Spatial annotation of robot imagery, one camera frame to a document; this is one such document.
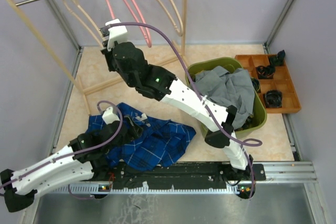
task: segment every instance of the wooden frame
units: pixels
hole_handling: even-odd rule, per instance
[[[10,5],[10,7],[17,13],[17,15],[22,19],[22,21],[26,24],[26,26],[29,28],[29,30],[34,34],[34,36],[39,40],[39,42],[46,48],[47,52],[52,56],[52,58],[54,59],[54,61],[60,66],[60,68],[62,69],[62,71],[66,74],[66,76],[69,78],[69,80],[74,84],[74,86],[79,90],[79,92],[82,94],[84,102],[85,102],[85,107],[86,110],[88,112],[88,114],[90,115],[90,109],[89,109],[89,105],[88,105],[88,101],[87,101],[87,96],[90,94],[93,94],[95,92],[98,92],[100,90],[106,89],[110,86],[113,86],[117,83],[122,82],[121,77],[116,77],[114,79],[111,80],[107,80],[104,81],[100,84],[95,84],[91,87],[88,88],[83,88],[83,84],[81,82],[80,77],[78,76],[78,81],[76,81],[73,76],[71,75],[71,73],[69,72],[69,70],[66,68],[66,66],[64,65],[64,63],[60,60],[60,58],[56,55],[56,53],[52,50],[52,48],[50,47],[50,45],[48,44],[47,41],[45,41],[45,39],[43,38],[42,34],[36,29],[36,27],[34,26],[34,24],[30,21],[30,19],[25,15],[25,13],[18,7],[16,6],[14,0],[6,0],[8,2],[8,4]],[[75,5],[78,7],[78,9],[83,12],[84,14],[86,14],[86,12],[82,9],[82,7],[80,7],[80,5],[78,4],[77,0],[71,0],[72,2],[75,3]],[[169,17],[169,19],[171,20],[177,34],[182,37],[181,39],[181,46],[179,46],[176,41],[173,40],[173,44],[174,46],[178,49],[179,53],[181,54],[184,62],[186,63],[187,66],[189,66],[189,62],[185,56],[185,27],[186,27],[186,17],[187,17],[187,0],[182,0],[182,18],[180,17],[180,14],[178,13],[178,10],[176,8],[175,3],[170,0],[176,15],[179,18],[179,22],[180,22],[180,30],[177,29],[177,26],[175,24],[175,22],[172,19],[171,14],[167,11],[167,9],[163,6],[162,2],[160,0],[157,0],[159,2],[159,4],[162,6],[162,8],[164,9],[164,11],[166,12],[167,16]],[[78,17],[65,3],[66,8],[71,12],[71,14],[73,14],[76,18]],[[88,20],[94,25],[93,20],[86,14],[85,15]],[[90,29],[88,29],[87,25],[81,20],[78,19],[81,24],[87,29],[89,30],[89,32],[91,33],[91,35],[93,35],[93,33],[90,31]],[[172,57],[169,59],[165,59],[163,61],[160,61],[157,63],[157,65],[159,66],[163,66],[169,63],[172,63],[174,61],[176,61],[177,58],[176,57]]]

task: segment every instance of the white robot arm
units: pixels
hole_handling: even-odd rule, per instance
[[[106,30],[102,29],[103,35],[106,36],[108,32],[108,27]],[[110,39],[103,43],[102,53],[110,71],[118,72],[129,87],[134,87],[143,96],[177,107],[201,121],[209,129],[205,138],[206,143],[221,148],[233,168],[250,174],[247,159],[249,156],[245,155],[244,148],[223,135],[205,109],[208,105],[217,122],[229,135],[235,137],[232,127],[237,111],[235,107],[219,106],[206,97],[199,100],[196,93],[173,73],[162,67],[149,65],[143,52],[135,48],[131,42],[120,41],[111,44],[109,41]],[[10,212],[22,210],[31,205],[35,198],[70,183],[97,180],[100,177],[103,179],[108,170],[106,153],[116,145],[130,142],[141,134],[139,132],[141,129],[135,132],[132,129],[133,132],[129,132],[127,127],[122,126],[117,137],[109,144],[94,151],[75,155],[76,151],[105,142],[116,132],[120,121],[112,107],[105,111],[103,119],[106,126],[98,134],[80,134],[59,152],[28,168],[2,171],[0,177],[2,187],[5,189],[4,196],[8,210]]]

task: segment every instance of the pink hanger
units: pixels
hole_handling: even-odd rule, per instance
[[[133,18],[135,19],[135,21],[136,21],[136,22],[140,22],[139,19],[138,19],[138,17],[137,17],[137,15],[134,13],[133,9],[131,8],[130,4],[127,2],[127,0],[123,0],[123,1],[124,1],[124,3],[126,4],[128,10],[130,10],[130,12],[131,12]],[[135,2],[135,0],[131,0],[131,2],[132,2],[132,4],[133,4],[133,6],[135,7],[136,11],[138,12],[139,17],[140,17],[140,19],[141,19],[141,22],[146,24],[146,21],[145,21],[143,15],[142,15],[142,13],[141,13],[141,11],[140,11],[140,9],[139,9],[137,3]],[[145,41],[146,41],[146,43],[147,43],[147,46],[148,46],[148,47],[152,47],[152,38],[151,38],[151,34],[150,34],[150,32],[149,32],[149,29],[148,29],[148,28],[141,27],[141,26],[140,26],[139,28],[140,28],[140,30],[141,30],[141,32],[142,32],[142,34],[143,34],[143,37],[145,38]]]

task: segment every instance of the orange compartment organizer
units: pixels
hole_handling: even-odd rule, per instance
[[[260,83],[260,93],[258,93],[262,104],[265,107],[264,95],[269,90],[279,90],[282,92],[282,108],[266,108],[267,113],[296,113],[301,110],[301,105],[296,94],[292,79],[286,62],[283,66],[275,67],[273,79],[259,79],[256,71],[258,66],[268,66],[269,57],[276,55],[236,55],[235,59],[240,62],[244,69],[247,69],[250,76]]]

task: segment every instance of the marble floor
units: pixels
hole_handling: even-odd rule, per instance
[[[174,55],[169,46],[153,46],[152,48],[140,46],[139,48],[143,50],[146,60],[151,64]],[[220,57],[235,57],[237,54],[263,53],[262,45],[188,45],[186,47],[186,56],[190,64]],[[184,71],[178,61],[164,67],[185,82]],[[83,51],[77,76],[80,76],[83,87],[88,88],[94,84],[112,79],[117,74],[108,71],[105,58],[98,47],[86,47]],[[170,105],[144,98],[135,89],[129,88],[124,82],[90,94],[87,99],[92,114],[98,114],[96,108],[98,101],[109,100],[115,104],[125,102],[155,118],[171,119],[175,122],[192,126],[197,135],[189,144],[186,153],[180,158],[180,161],[228,160],[222,150],[213,148],[204,142],[200,124],[197,120]],[[58,150],[87,129],[88,117],[82,95],[76,88],[73,88],[57,145]],[[248,135],[237,136],[241,140],[253,137],[263,141],[263,145],[260,147],[247,148],[247,151],[253,156],[255,161],[293,161],[293,154],[281,114],[268,114],[267,121],[263,127]]]

